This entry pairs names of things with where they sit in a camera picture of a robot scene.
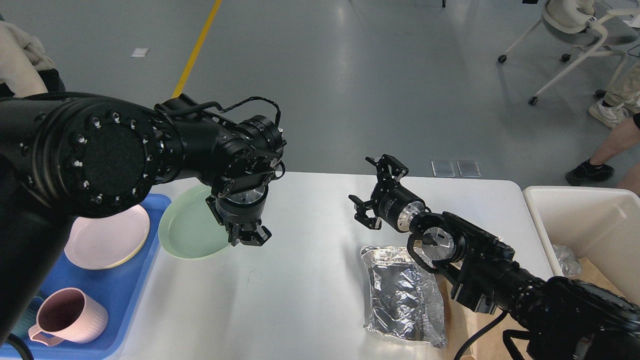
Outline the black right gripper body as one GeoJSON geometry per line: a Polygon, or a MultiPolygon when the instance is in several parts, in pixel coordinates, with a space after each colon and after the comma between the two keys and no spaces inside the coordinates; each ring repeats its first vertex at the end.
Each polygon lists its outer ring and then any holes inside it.
{"type": "Polygon", "coordinates": [[[375,191],[375,216],[399,233],[409,232],[413,219],[426,212],[425,201],[402,185],[378,185],[375,191]]]}

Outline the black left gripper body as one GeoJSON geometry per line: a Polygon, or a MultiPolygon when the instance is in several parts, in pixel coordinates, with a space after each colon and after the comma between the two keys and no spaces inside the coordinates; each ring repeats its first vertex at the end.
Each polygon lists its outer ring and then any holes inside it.
{"type": "Polygon", "coordinates": [[[269,187],[261,186],[242,193],[230,194],[224,198],[217,198],[219,210],[224,217],[224,228],[229,235],[231,224],[240,224],[249,230],[262,226],[262,213],[265,208],[269,187]]]}

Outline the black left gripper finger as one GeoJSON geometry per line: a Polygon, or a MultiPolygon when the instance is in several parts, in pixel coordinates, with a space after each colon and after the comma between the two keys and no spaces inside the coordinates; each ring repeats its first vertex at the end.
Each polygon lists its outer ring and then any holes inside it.
{"type": "Polygon", "coordinates": [[[241,224],[230,224],[229,227],[229,243],[234,247],[238,244],[261,247],[270,237],[272,233],[263,225],[249,229],[242,228],[241,224]]]}
{"type": "Polygon", "coordinates": [[[225,219],[224,217],[221,215],[220,209],[219,209],[219,200],[215,197],[215,196],[208,196],[205,199],[206,205],[208,205],[210,211],[212,212],[215,221],[217,221],[217,223],[220,226],[225,226],[225,219]]]}

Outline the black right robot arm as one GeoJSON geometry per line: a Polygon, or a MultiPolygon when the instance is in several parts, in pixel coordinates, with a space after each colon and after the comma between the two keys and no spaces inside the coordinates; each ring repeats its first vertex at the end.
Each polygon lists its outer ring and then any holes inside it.
{"type": "Polygon", "coordinates": [[[507,316],[522,327],[502,332],[514,360],[522,359],[514,339],[528,342],[533,360],[639,358],[638,305],[579,279],[534,276],[496,235],[451,212],[432,212],[402,186],[409,169],[395,157],[384,153],[366,161],[375,166],[377,182],[367,201],[350,194],[354,218],[370,230],[387,223],[407,233],[407,254],[423,271],[444,276],[458,304],[475,313],[502,310],[460,346],[455,359],[507,316]]]}

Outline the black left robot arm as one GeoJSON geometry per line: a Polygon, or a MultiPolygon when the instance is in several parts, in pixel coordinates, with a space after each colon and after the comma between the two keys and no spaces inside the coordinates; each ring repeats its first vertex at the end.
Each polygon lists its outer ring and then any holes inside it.
{"type": "Polygon", "coordinates": [[[155,105],[54,92],[1,100],[1,341],[26,310],[78,217],[134,207],[153,186],[197,178],[232,245],[262,246],[269,184],[284,171],[281,111],[235,123],[235,109],[182,94],[155,105]]]}

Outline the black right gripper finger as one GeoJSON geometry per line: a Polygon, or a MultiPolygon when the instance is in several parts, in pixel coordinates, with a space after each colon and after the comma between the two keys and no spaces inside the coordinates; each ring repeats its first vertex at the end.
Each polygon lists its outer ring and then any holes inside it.
{"type": "Polygon", "coordinates": [[[391,190],[400,185],[400,180],[409,174],[409,168],[393,155],[383,153],[380,157],[367,156],[365,161],[376,169],[377,186],[391,190]]]}
{"type": "Polygon", "coordinates": [[[369,230],[381,229],[382,218],[380,216],[370,217],[367,214],[368,211],[373,210],[373,205],[375,205],[374,200],[368,200],[364,202],[361,198],[359,198],[355,194],[350,194],[349,200],[351,200],[354,205],[355,214],[353,218],[355,219],[355,221],[365,226],[369,230]]]}

